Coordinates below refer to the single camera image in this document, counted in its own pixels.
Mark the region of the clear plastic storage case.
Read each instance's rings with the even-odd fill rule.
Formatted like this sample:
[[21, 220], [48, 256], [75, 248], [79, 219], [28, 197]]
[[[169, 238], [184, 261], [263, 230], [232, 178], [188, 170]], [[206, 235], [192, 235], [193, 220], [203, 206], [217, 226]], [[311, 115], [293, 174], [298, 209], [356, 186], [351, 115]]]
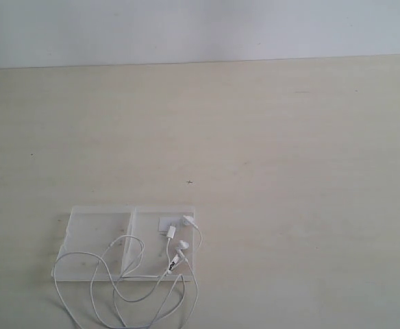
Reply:
[[[159, 232], [159, 217], [181, 217], [179, 230]], [[185, 241], [184, 258], [165, 279], [191, 281], [200, 238], [185, 217], [195, 217], [193, 206], [74, 206], [51, 275], [60, 282], [156, 281]]]

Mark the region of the white paper label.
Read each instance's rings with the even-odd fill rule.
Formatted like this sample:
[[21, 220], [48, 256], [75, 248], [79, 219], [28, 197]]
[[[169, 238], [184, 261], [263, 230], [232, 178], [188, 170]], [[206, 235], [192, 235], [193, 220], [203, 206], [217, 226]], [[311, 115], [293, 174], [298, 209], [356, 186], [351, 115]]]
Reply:
[[175, 227], [177, 232], [181, 225], [181, 217], [159, 217], [158, 221], [158, 231], [168, 232], [171, 226]]

